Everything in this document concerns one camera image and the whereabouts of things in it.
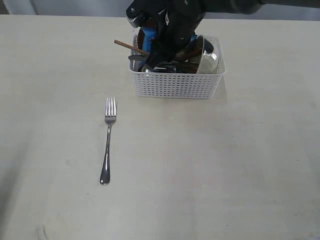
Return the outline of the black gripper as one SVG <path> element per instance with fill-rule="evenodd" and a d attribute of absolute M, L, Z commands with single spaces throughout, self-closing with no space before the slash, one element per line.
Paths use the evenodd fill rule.
<path fill-rule="evenodd" d="M 189 44 L 205 15 L 205 4 L 201 0 L 144 0 L 142 11 L 157 23 L 157 36 L 145 61 L 151 70 L 172 60 Z"/>

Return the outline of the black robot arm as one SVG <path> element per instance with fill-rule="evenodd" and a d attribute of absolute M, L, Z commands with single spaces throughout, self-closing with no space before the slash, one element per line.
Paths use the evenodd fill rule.
<path fill-rule="evenodd" d="M 164 17 L 166 26 L 152 42 L 145 61 L 148 69 L 172 60 L 190 42 L 206 13 L 250 15 L 263 5 L 319 8 L 318 0 L 170 0 Z"/>

